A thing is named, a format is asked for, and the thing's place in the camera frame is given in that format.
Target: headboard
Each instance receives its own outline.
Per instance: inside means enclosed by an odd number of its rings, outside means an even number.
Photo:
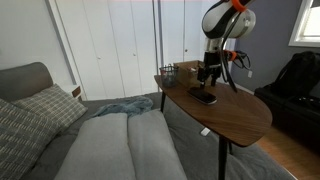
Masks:
[[[53,85],[47,67],[40,62],[0,70],[0,98],[15,101]]]

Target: pillow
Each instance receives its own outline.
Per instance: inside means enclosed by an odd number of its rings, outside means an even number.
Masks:
[[[58,123],[0,99],[0,179],[20,179],[59,129]]]
[[[57,121],[61,132],[87,111],[86,107],[64,92],[57,84],[31,97],[12,103],[22,109]]]

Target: closet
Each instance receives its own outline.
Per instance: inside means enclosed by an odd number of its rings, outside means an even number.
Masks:
[[[158,91],[162,65],[202,60],[215,1],[48,0],[70,70],[88,100]]]
[[[64,46],[70,47],[75,65],[73,74],[79,74],[88,100],[157,91],[152,2],[49,2],[58,12],[59,34],[65,33]]]

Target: black backpack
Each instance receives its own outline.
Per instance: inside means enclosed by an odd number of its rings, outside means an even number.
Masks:
[[[320,80],[320,54],[296,53],[271,84],[271,92],[284,97],[308,96]]]

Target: oval table top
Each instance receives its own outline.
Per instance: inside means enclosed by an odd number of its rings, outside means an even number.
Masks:
[[[177,83],[175,87],[162,86],[159,75],[154,76],[163,92],[182,110],[230,142],[246,147],[258,141],[272,123],[269,108],[257,97],[243,90],[234,92],[227,84],[206,86],[217,102],[205,105],[187,93],[187,88]]]

